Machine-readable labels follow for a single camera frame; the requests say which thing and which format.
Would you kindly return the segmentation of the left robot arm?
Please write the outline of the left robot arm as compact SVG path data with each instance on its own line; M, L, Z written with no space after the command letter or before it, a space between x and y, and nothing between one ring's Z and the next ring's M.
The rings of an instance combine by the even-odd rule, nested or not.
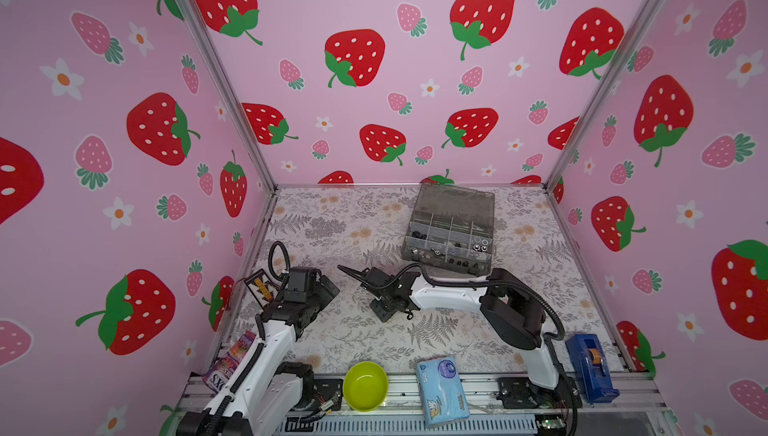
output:
M255 317L254 343L200 412L174 417L171 435L272 435L287 421L310 425L340 408L341 382L316 383L312 366L285 360L304 330L339 294L315 268L296 267Z

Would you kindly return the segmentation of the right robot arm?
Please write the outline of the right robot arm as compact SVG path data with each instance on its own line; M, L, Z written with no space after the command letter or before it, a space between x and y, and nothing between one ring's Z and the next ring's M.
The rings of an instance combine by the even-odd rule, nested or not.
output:
M436 279L419 263L395 275L378 268L343 272L374 296L370 307L383 323L398 313L412 317L433 309L478 313L504 343L520 352L532 385L553 391L565 379L552 347L565 339L561 319L541 295L505 269L464 280Z

